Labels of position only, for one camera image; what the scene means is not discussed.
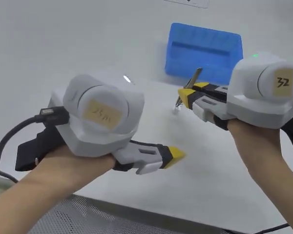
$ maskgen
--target black wire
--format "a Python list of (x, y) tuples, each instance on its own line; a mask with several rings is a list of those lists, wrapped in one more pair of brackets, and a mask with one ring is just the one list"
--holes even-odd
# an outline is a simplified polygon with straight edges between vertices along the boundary
[(285, 223), (285, 224), (282, 224), (282, 225), (276, 226), (276, 227), (274, 227), (274, 228), (268, 228), (268, 229), (262, 230), (262, 231), (260, 231), (260, 232), (255, 233), (255, 234), (272, 233), (272, 232), (275, 232), (275, 231), (278, 231), (278, 230), (280, 230), (280, 229), (287, 228), (287, 227), (289, 227), (289, 224), (288, 224), (288, 223)]
[[(275, 232), (275, 231), (278, 231), (278, 230), (281, 230), (281, 229), (284, 229), (284, 228), (287, 228), (287, 227), (289, 227), (289, 224), (285, 223), (285, 224), (282, 224), (282, 225), (279, 225), (279, 226), (276, 226), (276, 227), (273, 227), (273, 228), (268, 228), (268, 229), (262, 230), (260, 232), (254, 233), (254, 234), (272, 233), (272, 232)], [(229, 234), (237, 234), (237, 233), (234, 233), (233, 231), (226, 230), (226, 229), (224, 229), (224, 231), (226, 231)]]
[[(1, 155), (2, 155), (3, 149), (4, 149), (5, 145), (7, 144), (7, 142), (11, 139), (11, 137), (14, 136), (17, 132), (19, 132), (24, 127), (28, 126), (29, 124), (35, 123), (36, 120), (37, 120), (36, 117), (31, 117), (31, 118), (21, 122), (20, 124), (15, 126), (11, 131), (9, 131), (4, 136), (4, 138), (2, 138), (2, 140), (0, 141), (0, 160), (1, 160)], [(2, 172), (1, 170), (0, 170), (0, 176), (3, 176), (7, 179), (10, 179), (14, 183), (18, 182), (18, 180), (16, 178), (14, 178), (13, 176), (11, 176), (8, 173)]]

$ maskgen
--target black cable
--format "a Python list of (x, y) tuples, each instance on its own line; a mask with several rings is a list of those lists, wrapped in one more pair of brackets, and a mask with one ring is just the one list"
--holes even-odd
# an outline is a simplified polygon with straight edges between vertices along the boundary
[[(39, 115), (28, 118), (27, 120), (21, 122), (2, 138), (2, 140), (0, 141), (0, 160), (1, 160), (3, 149), (5, 145), (7, 144), (7, 142), (11, 139), (12, 136), (14, 136), (24, 127), (32, 123), (44, 123), (45, 126), (47, 125), (57, 126), (57, 125), (67, 124), (68, 121), (69, 121), (69, 113), (63, 106), (55, 106), (55, 107), (41, 109)], [(18, 182), (16, 178), (14, 178), (10, 174), (5, 173), (1, 170), (0, 170), (0, 176), (10, 179), (14, 183)]]
[(287, 228), (289, 227), (289, 224), (288, 223), (285, 223), (285, 224), (282, 224), (282, 225), (279, 225), (279, 226), (276, 226), (274, 228), (268, 228), (268, 229), (265, 229), (265, 230), (262, 230), (260, 232), (257, 232), (255, 234), (265, 234), (265, 233), (272, 233), (272, 232), (275, 232), (275, 231), (278, 231), (280, 229), (284, 229), (284, 228)]
[[(289, 227), (289, 224), (285, 223), (285, 224), (282, 224), (282, 225), (279, 225), (279, 226), (276, 226), (276, 227), (273, 227), (273, 228), (268, 228), (268, 229), (265, 229), (265, 230), (261, 230), (260, 232), (257, 232), (257, 233), (254, 233), (254, 234), (272, 233), (272, 232), (275, 232), (275, 231), (278, 231), (278, 230), (281, 230), (281, 229), (284, 229), (284, 228), (287, 228), (287, 227)], [(224, 231), (229, 233), (229, 234), (237, 234), (237, 233), (234, 233), (233, 231), (226, 230), (226, 229), (224, 229)]]
[[(31, 117), (23, 122), (21, 122), (20, 124), (18, 124), (17, 126), (15, 126), (11, 131), (9, 131), (0, 141), (0, 160), (1, 160), (1, 155), (3, 152), (3, 149), (5, 147), (5, 145), (7, 144), (7, 142), (11, 139), (12, 136), (14, 136), (17, 132), (19, 132), (21, 129), (23, 129), (24, 127), (32, 124), (32, 123), (36, 123), (37, 122), (37, 118), (36, 117)], [(0, 176), (3, 176), (7, 179), (10, 179), (11, 181), (13, 181), (14, 183), (17, 183), (18, 180), (16, 178), (14, 178), (13, 176), (11, 176), (8, 173), (5, 173), (3, 171), (0, 170)]]

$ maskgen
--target yellow finger pad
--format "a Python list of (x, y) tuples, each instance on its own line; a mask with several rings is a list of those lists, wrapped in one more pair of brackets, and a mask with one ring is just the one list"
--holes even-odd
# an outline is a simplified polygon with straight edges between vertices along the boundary
[(185, 105), (185, 107), (187, 107), (188, 109), (189, 109), (188, 96), (190, 94), (193, 94), (194, 92), (195, 90), (193, 89), (178, 89), (179, 97), (181, 101), (183, 102), (183, 104)]
[(209, 85), (208, 82), (199, 82), (199, 83), (195, 83), (194, 86), (199, 87), (199, 88), (203, 88), (205, 86)]
[(177, 162), (179, 162), (181, 159), (183, 159), (186, 156), (186, 153), (179, 150), (177, 147), (168, 146), (168, 148), (172, 155), (172, 160), (166, 165), (165, 169), (176, 164)]

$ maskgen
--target white background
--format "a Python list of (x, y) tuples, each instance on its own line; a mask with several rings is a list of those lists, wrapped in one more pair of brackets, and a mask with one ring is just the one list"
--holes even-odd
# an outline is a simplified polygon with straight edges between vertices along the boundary
[[(47, 106), (54, 87), (118, 67), (146, 93), (134, 139), (173, 144), (188, 157), (144, 177), (110, 172), (79, 194), (242, 232), (281, 224), (229, 134), (187, 111), (171, 116), (177, 87), (147, 82), (184, 83), (164, 73), (173, 22), (238, 33), (245, 56), (264, 50), (293, 62), (293, 0), (211, 0), (208, 9), (163, 0), (0, 0), (0, 139)], [(13, 172), (17, 145), (41, 129), (28, 127), (9, 142), (2, 170)], [(293, 168), (293, 149), (282, 140)]]

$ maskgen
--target handwritten number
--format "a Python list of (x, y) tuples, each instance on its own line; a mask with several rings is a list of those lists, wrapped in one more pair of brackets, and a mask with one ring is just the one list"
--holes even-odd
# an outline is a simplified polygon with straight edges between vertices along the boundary
[(289, 86), (289, 79), (278, 77), (278, 88), (281, 86)]
[(104, 109), (97, 108), (92, 113), (96, 114), (102, 121), (111, 122), (110, 116), (104, 113)]

